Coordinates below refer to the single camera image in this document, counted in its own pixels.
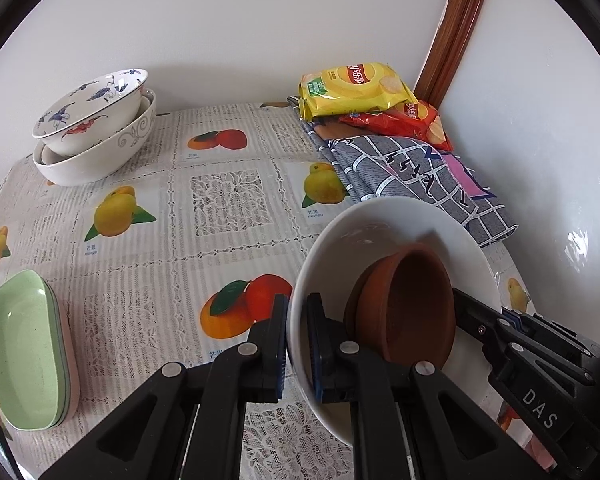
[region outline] green label on chip bag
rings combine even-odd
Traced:
[[[325,95],[327,93],[327,91],[324,88],[324,83],[322,82],[321,77],[317,77],[313,81],[309,81],[306,84],[306,86],[309,89],[310,97],[315,97],[317,95]]]

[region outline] gray checkered cloth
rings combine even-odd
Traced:
[[[314,131],[318,123],[307,122],[300,116],[298,99],[289,97],[288,101],[353,200],[359,202],[376,196],[419,198],[451,215],[480,247],[503,240],[518,227],[491,189],[478,182],[475,171],[458,164],[458,156],[441,153],[426,142],[407,137],[362,135],[325,142]],[[470,189],[458,182],[447,165],[448,160],[455,161],[466,173],[463,180],[470,184]]]

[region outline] white wall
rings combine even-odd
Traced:
[[[43,0],[0,51],[0,181],[51,103],[149,70],[158,111],[297,91],[300,75],[377,60],[413,84],[446,0]]]
[[[441,106],[520,223],[536,308],[600,343],[600,58],[553,0],[485,0]]]

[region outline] wooden trim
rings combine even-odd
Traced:
[[[415,87],[418,99],[440,106],[460,65],[484,0],[448,0],[429,57]]]

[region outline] large white bowl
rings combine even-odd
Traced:
[[[148,73],[132,68],[100,76],[58,99],[37,120],[33,136],[59,155],[77,155],[129,124]]]
[[[315,398],[303,303],[311,292],[320,292],[326,316],[342,320],[360,274],[400,245],[414,241],[436,251],[454,287],[501,312],[500,295],[480,247],[456,220],[435,206],[414,198],[382,197],[356,204],[333,219],[300,270],[291,298],[287,340],[302,394],[321,423],[349,446],[353,439],[348,403],[322,404]],[[490,366],[480,343],[460,329],[443,371],[475,402],[488,392]]]
[[[153,90],[143,88],[138,117],[129,126],[85,152],[55,164],[43,164],[42,151],[48,147],[40,141],[33,152],[33,162],[42,175],[59,186],[95,182],[122,167],[142,148],[154,122],[155,94]]]

